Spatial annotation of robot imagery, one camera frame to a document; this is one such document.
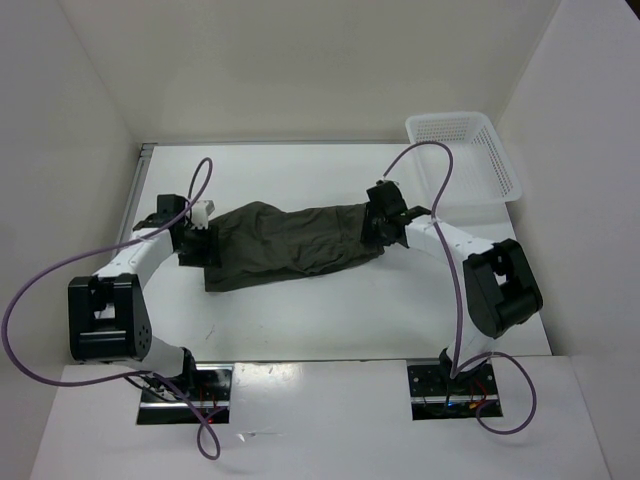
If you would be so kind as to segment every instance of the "black wire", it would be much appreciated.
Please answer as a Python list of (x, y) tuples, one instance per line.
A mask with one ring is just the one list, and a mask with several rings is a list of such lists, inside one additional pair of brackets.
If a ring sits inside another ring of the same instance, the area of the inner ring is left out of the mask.
[(153, 391), (151, 388), (149, 387), (143, 387), (142, 385), (137, 384), (136, 382), (134, 382), (133, 380), (131, 380), (129, 377), (124, 377), (124, 379), (130, 383), (131, 385), (133, 385), (134, 387), (142, 390), (143, 392), (148, 393), (149, 395), (151, 395), (152, 397), (155, 397), (159, 400), (162, 400), (163, 402), (167, 402), (167, 403), (171, 403), (173, 402), (173, 400), (169, 400), (168, 398), (163, 397), (162, 395), (160, 395), (159, 393), (156, 393), (155, 391)]

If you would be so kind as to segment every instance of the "folded cloth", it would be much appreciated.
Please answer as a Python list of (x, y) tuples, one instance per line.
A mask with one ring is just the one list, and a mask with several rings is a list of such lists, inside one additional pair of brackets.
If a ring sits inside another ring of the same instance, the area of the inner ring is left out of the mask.
[(384, 253), (360, 243), (365, 205), (286, 213), (253, 202), (210, 221), (218, 227), (221, 267), (206, 267), (207, 292), (323, 275)]

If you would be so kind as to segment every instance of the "laundry basket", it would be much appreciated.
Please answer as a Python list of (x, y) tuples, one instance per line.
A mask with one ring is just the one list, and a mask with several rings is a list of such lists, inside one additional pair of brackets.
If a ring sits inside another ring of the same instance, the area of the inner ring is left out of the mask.
[[(453, 174), (442, 206), (490, 205), (517, 200), (522, 187), (491, 121), (479, 112), (416, 115), (406, 122), (411, 143), (435, 140), (453, 153)], [(438, 146), (413, 150), (421, 183), (433, 202), (449, 168)]]

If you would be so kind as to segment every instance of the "fabric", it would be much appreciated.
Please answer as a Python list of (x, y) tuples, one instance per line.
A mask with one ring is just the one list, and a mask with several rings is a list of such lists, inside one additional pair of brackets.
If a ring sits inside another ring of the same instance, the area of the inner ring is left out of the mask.
[(221, 267), (204, 269), (207, 292), (323, 275), (384, 253), (360, 243), (365, 205), (286, 213), (253, 202), (210, 221), (218, 227)]

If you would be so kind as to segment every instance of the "garment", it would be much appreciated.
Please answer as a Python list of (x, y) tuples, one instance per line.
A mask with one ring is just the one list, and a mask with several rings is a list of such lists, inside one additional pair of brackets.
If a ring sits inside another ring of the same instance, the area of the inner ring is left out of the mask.
[(253, 202), (210, 221), (221, 267), (204, 269), (205, 290), (226, 292), (337, 272), (384, 253), (360, 243), (365, 205), (286, 213)]

